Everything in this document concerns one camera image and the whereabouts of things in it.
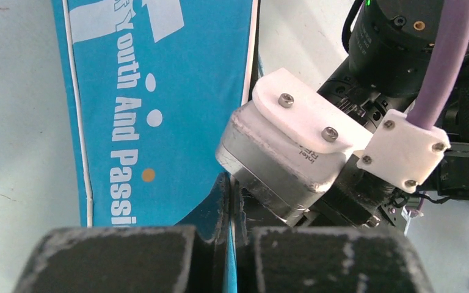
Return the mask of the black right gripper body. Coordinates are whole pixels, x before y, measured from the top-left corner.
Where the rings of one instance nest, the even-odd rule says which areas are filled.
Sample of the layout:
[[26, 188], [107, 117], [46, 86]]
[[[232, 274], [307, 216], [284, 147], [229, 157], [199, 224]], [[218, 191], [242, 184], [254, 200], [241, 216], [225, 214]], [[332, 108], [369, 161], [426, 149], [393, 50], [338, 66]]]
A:
[[409, 99], [379, 96], [367, 104], [374, 133], [362, 157], [352, 156], [330, 190], [314, 204], [314, 226], [403, 226], [410, 200], [469, 201], [469, 142], [439, 128], [407, 122]]

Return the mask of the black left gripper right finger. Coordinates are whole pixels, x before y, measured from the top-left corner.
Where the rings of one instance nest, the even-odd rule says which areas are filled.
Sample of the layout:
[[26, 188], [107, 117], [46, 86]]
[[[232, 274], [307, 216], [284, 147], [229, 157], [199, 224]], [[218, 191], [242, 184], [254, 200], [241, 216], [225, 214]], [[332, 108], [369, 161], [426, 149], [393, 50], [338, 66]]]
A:
[[433, 292], [412, 243], [394, 228], [300, 226], [234, 187], [238, 292]]

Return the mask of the blue racket bag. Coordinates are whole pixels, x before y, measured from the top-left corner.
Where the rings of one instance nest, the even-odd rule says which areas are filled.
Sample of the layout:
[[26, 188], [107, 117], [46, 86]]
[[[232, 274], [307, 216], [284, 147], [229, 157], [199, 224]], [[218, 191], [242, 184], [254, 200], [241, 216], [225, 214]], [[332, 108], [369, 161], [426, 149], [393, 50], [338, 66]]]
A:
[[255, 77], [258, 1], [54, 1], [80, 228], [174, 226], [226, 173], [215, 152]]

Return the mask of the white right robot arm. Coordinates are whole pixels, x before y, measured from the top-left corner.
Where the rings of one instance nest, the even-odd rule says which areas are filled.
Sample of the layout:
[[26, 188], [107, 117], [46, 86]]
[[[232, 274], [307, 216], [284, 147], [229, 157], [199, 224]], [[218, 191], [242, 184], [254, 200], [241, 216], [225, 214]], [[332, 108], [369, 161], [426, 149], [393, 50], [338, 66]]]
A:
[[[318, 93], [369, 131], [387, 111], [418, 95], [437, 35], [442, 1], [355, 1], [341, 34], [348, 56]], [[437, 119], [451, 140], [441, 163], [414, 194], [357, 168], [352, 157], [314, 205], [313, 226], [401, 226], [409, 200], [469, 201], [469, 43], [457, 83]]]

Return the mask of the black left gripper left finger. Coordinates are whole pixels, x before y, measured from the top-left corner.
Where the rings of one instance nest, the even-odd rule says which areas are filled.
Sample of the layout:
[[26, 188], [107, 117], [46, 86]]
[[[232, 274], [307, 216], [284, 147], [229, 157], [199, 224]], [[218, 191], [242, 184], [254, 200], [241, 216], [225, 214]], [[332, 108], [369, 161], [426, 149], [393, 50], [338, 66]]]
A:
[[59, 228], [42, 237], [15, 292], [222, 292], [230, 179], [174, 226]]

